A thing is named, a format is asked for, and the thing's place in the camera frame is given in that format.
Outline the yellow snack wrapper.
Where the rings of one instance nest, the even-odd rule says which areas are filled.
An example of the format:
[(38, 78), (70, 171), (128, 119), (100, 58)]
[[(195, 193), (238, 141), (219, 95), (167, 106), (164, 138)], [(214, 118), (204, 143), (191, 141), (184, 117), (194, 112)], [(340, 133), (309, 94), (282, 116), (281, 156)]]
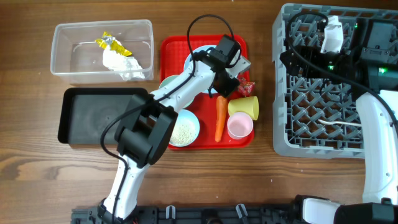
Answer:
[(132, 52), (127, 50), (120, 44), (115, 37), (113, 37), (108, 32), (104, 32), (102, 38), (96, 39), (95, 42), (102, 48), (105, 49), (109, 47), (110, 50), (115, 51), (117, 54), (121, 54), (125, 57), (129, 57), (132, 55)]

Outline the red candy wrapper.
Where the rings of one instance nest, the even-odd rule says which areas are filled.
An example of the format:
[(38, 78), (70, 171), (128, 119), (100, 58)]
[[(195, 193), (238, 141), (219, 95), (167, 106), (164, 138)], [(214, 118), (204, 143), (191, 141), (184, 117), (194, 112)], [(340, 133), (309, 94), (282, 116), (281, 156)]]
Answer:
[(249, 82), (245, 78), (238, 78), (238, 81), (239, 81), (238, 93), (244, 97), (251, 96), (256, 83)]

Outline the yellow plastic cup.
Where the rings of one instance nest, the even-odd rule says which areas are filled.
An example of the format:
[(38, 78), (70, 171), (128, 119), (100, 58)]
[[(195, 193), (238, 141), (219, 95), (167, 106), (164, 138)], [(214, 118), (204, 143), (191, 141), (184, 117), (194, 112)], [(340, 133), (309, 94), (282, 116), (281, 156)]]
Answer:
[(228, 103), (228, 114), (231, 116), (237, 112), (248, 114), (252, 120), (259, 117), (259, 100), (256, 96), (233, 99)]

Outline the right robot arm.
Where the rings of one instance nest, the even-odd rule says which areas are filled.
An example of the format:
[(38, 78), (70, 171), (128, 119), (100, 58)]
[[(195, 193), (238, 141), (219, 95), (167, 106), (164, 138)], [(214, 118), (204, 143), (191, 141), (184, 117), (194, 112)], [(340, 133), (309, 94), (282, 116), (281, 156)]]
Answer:
[(292, 76), (347, 83), (356, 103), (363, 134), (366, 176), (363, 201), (342, 205), (299, 195), (291, 203), (289, 222), (397, 222), (397, 65), (390, 63), (389, 41), (394, 24), (382, 19), (356, 19), (348, 50), (337, 16), (314, 13), (321, 49), (294, 46), (293, 16), (285, 27), (287, 50), (280, 61)]

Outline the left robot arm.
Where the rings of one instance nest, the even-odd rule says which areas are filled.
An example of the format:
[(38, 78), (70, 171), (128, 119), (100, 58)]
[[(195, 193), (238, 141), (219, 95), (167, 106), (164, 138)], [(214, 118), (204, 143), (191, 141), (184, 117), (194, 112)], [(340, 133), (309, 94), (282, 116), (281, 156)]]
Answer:
[(190, 66), (167, 86), (145, 96), (133, 95), (126, 111), (105, 127), (100, 136), (104, 152), (118, 159), (111, 193), (99, 205), (106, 223), (125, 223), (134, 211), (147, 169), (169, 145), (178, 113), (198, 94), (214, 89), (229, 97), (239, 86), (230, 70), (242, 60), (241, 46), (224, 35), (209, 52), (192, 52)]

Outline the pink plastic cup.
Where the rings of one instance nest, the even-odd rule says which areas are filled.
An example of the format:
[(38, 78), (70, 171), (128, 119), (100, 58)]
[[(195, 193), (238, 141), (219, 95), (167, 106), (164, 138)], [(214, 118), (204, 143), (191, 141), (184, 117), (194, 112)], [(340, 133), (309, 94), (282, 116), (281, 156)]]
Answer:
[(228, 134), (232, 139), (243, 139), (251, 134), (253, 130), (251, 117), (243, 112), (231, 115), (227, 121)]

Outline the green bowl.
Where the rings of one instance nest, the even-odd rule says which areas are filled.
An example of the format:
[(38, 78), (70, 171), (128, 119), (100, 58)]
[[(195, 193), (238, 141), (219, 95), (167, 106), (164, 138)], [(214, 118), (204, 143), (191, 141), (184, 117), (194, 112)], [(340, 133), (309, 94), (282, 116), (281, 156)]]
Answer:
[[(159, 85), (159, 88), (163, 88), (166, 85), (168, 85), (171, 81), (175, 80), (178, 77), (178, 75), (171, 75), (167, 78), (165, 78)], [(183, 108), (187, 108), (188, 106), (190, 106), (193, 103), (193, 100), (191, 100), (189, 103), (187, 103)]]

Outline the white tissue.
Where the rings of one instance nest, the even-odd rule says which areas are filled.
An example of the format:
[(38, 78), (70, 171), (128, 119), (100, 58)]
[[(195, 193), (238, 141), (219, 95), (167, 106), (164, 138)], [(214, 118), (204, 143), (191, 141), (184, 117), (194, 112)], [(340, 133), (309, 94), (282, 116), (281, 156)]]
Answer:
[(107, 46), (103, 52), (103, 65), (111, 71), (118, 72), (124, 81), (144, 80), (146, 76), (138, 61), (134, 57), (126, 57)]

